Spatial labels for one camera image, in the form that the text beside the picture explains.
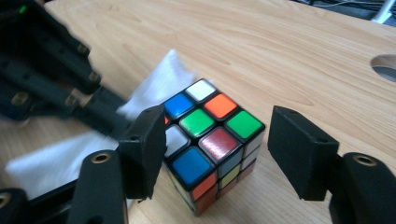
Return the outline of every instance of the rubik's cube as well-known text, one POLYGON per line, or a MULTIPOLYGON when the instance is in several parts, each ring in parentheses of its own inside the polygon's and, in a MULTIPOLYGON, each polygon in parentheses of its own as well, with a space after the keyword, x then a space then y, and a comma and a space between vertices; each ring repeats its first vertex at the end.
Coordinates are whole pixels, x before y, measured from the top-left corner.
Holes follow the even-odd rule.
POLYGON ((253 170, 265 125, 205 79, 164 107, 165 166, 199 216, 253 170))

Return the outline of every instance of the black plastic part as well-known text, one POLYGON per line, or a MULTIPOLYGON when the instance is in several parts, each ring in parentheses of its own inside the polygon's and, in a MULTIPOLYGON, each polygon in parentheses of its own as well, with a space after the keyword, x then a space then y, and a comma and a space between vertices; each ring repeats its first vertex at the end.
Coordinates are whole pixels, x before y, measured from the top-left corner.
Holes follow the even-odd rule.
POLYGON ((70 116, 79 106, 78 101, 67 104, 70 91, 60 88, 56 83, 30 69, 23 63, 12 61, 8 56, 0 54, 0 75, 8 82, 27 91, 30 95, 43 99, 53 105, 60 117, 70 116))
POLYGON ((76 183, 72 181, 30 201, 34 223, 66 223, 76 183))
POLYGON ((99 88, 89 49, 35 1, 0 1, 0 53, 84 93, 99 88))
POLYGON ((127 219, 119 154, 92 153, 82 163, 67 223, 125 224, 127 219))
POLYGON ((164 107, 144 110, 119 142, 127 198, 151 198, 166 151, 164 107))
POLYGON ((23 104, 15 105, 12 103, 13 98, 22 91, 0 77, 0 114, 13 120, 29 119, 28 114, 33 102, 32 96, 28 96, 23 104))
POLYGON ((99 133, 117 140, 125 135, 131 125, 131 121, 117 114, 112 106, 96 99, 91 99, 83 108, 79 107, 73 116, 99 133))
POLYGON ((356 215, 349 201, 338 201, 332 196, 329 204, 329 211, 333 224, 353 224, 356 223, 356 215))
POLYGON ((274 106, 268 149, 300 199, 323 201, 339 143, 300 113, 274 106))
POLYGON ((26 193, 22 189, 0 190, 0 223, 32 223, 30 205, 27 201, 26 193))
POLYGON ((110 91, 109 89, 106 89, 105 87, 100 87, 97 91, 95 91, 91 100, 100 101, 101 103, 105 104, 107 108, 110 108, 113 111, 117 111, 120 106, 127 103, 116 93, 110 91))
POLYGON ((347 153, 340 170, 359 224, 396 222, 396 178, 382 162, 368 155, 347 153))

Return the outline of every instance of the blue sticker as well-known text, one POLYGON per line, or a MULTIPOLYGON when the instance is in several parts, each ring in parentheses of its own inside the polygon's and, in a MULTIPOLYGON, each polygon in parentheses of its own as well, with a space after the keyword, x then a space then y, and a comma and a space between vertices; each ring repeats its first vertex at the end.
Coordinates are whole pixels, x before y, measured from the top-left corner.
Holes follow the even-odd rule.
POLYGON ((230 172, 236 164, 242 160, 242 150, 239 150, 235 155, 228 159, 219 169, 219 177, 224 177, 230 172))
POLYGON ((181 114, 192 108, 192 101, 187 98, 183 93, 175 95, 164 103, 165 110, 168 114, 176 119, 181 114))
POLYGON ((209 161, 198 150, 191 147, 172 164, 186 185, 192 184, 211 168, 209 161))

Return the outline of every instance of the green sticker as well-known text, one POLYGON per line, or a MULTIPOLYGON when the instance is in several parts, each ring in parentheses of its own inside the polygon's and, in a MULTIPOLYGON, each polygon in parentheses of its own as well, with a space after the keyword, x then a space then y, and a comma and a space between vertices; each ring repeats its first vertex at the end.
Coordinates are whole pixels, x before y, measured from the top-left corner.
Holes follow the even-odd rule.
POLYGON ((197 109, 180 121, 180 126, 187 130, 192 136, 199 136, 209 129, 215 121, 202 109, 197 109))
POLYGON ((227 122, 227 126, 242 138, 247 139, 262 127, 262 123, 247 111, 241 111, 227 122))
POLYGON ((27 6, 22 6, 20 8, 20 14, 23 14, 27 10, 27 6))

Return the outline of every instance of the wooden table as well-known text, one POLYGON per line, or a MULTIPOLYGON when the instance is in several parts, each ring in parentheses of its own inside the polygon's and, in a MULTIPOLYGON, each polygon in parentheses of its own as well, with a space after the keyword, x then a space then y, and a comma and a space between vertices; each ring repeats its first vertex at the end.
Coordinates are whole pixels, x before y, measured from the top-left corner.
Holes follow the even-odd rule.
MULTIPOLYGON (((396 83, 370 61, 395 53, 396 29, 284 0, 54 1, 46 8, 92 48, 104 84, 127 97, 169 49, 198 77, 270 125, 272 108, 297 110, 337 139, 339 154, 377 157, 396 173, 396 83)), ((74 120, 32 119, 0 131, 1 167, 89 130, 74 120)), ((331 223, 326 202, 300 201, 266 148, 254 172, 194 217, 161 171, 131 223, 331 223)), ((5 181, 0 187, 12 186, 5 181)))

